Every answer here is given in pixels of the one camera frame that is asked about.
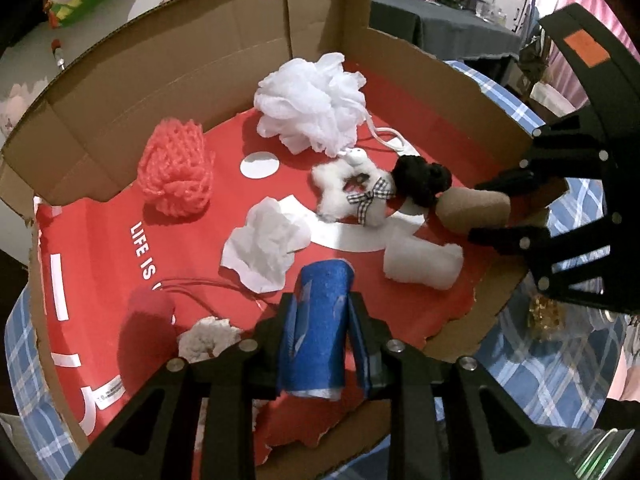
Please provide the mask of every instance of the wire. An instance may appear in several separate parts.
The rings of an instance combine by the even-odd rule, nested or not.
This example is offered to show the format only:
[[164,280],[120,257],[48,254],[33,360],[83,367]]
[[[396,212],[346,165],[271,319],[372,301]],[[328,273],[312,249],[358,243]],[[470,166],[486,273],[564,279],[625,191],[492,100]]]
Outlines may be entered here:
[[252,291],[250,291],[247,288],[238,286],[234,283],[231,283],[225,280],[216,280],[212,278],[165,278],[160,283],[161,285],[158,288],[156,288],[156,290],[165,290],[167,292],[176,292],[179,294],[184,294],[185,296],[188,296],[193,301],[198,303],[202,308],[204,308],[207,312],[209,312],[214,317],[220,317],[220,314],[216,313],[215,310],[209,306],[209,303],[207,303],[206,300],[203,300],[200,296],[191,292],[187,288],[187,286],[209,285],[209,286],[216,286],[219,288],[226,288],[228,290],[234,290],[236,292],[239,292],[243,296],[255,301],[255,304],[258,306],[261,312],[264,312],[265,309],[260,305],[260,301],[263,302],[268,308],[271,308],[272,310],[277,309],[277,305],[275,303],[271,303],[270,301],[260,298],[258,294],[254,294]]

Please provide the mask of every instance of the gingham bow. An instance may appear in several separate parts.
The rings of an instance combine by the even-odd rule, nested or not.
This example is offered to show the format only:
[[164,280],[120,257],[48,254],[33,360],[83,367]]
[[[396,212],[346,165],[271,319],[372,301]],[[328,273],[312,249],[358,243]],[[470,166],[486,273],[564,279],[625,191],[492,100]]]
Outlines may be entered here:
[[374,184],[373,188],[364,193],[352,193],[347,195],[347,202],[350,204],[358,204],[358,224],[364,225],[367,218],[367,209],[373,203],[373,199],[382,198],[388,200],[395,197],[396,194],[391,191],[389,183],[380,177]]

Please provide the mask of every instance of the cardboard box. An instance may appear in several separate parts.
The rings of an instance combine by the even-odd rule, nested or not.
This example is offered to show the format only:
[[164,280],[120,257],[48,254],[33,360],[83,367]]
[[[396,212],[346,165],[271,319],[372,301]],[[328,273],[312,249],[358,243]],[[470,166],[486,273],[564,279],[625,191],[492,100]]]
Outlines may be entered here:
[[[83,197],[105,202],[135,179],[146,140],[168,110],[208,130],[251,108],[258,81],[284,62],[326,52],[343,52],[428,104],[500,167],[516,166],[529,136],[467,76],[368,28],[369,6],[370,0],[174,0],[132,20],[72,63],[30,107],[2,150],[0,196],[27,221],[34,192],[51,205]],[[540,212],[558,191],[529,197],[527,212]],[[519,258],[496,258],[476,286],[472,311],[446,324],[425,352],[443,360],[472,353],[525,273]],[[50,355],[37,225],[30,287],[47,384],[83,450],[88,441]],[[365,403],[317,448],[275,450],[258,477],[314,478],[371,448],[388,429],[388,405]]]

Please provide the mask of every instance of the red foam ball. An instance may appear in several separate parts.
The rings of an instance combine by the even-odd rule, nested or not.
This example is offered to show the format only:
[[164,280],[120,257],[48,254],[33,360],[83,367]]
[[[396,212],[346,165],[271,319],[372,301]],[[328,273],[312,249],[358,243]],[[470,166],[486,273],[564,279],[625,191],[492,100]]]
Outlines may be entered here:
[[146,142],[137,183],[145,201],[176,218],[203,211],[212,193],[213,156],[202,126],[163,119]]

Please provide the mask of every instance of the fluffy white toy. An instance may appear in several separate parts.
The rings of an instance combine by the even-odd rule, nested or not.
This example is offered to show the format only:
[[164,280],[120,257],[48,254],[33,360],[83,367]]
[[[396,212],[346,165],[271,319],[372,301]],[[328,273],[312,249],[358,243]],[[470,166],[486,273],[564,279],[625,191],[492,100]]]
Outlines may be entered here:
[[[360,224],[378,227],[386,218],[386,200],[396,193],[391,174],[377,168],[360,148],[313,167],[311,178],[322,191],[316,212],[328,223],[357,216]],[[355,179],[364,192],[346,192],[344,187],[351,179]]]
[[241,334],[242,330],[232,326],[228,319],[205,317],[180,335],[178,355],[190,363],[218,357],[240,341]]

